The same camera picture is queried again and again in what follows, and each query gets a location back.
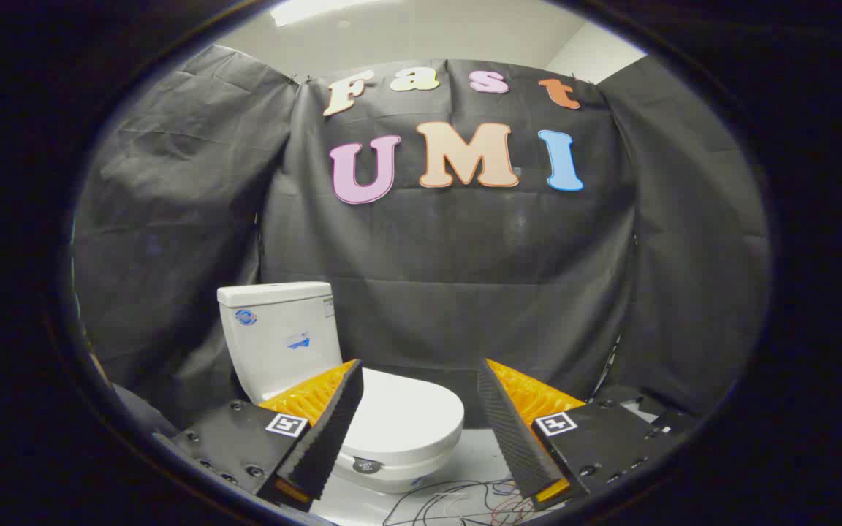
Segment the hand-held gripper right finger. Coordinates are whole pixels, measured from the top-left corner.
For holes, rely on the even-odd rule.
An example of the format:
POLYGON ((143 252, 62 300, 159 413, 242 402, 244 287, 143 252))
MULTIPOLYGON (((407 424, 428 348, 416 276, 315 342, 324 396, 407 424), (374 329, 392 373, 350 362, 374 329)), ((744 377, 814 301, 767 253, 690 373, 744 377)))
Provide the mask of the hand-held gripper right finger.
POLYGON ((477 391, 512 479, 538 511, 609 492, 663 462, 697 425, 631 387, 583 402, 492 359, 479 366, 477 391))

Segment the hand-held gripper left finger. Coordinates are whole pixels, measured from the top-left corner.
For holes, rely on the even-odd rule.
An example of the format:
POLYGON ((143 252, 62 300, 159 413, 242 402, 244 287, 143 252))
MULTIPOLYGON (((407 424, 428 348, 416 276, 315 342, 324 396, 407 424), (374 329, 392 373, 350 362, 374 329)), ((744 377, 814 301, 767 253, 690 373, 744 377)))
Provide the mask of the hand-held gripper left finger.
POLYGON ((228 485, 307 512, 323 495, 363 387, 363 363, 353 359, 266 402, 225 403, 172 442, 228 485))

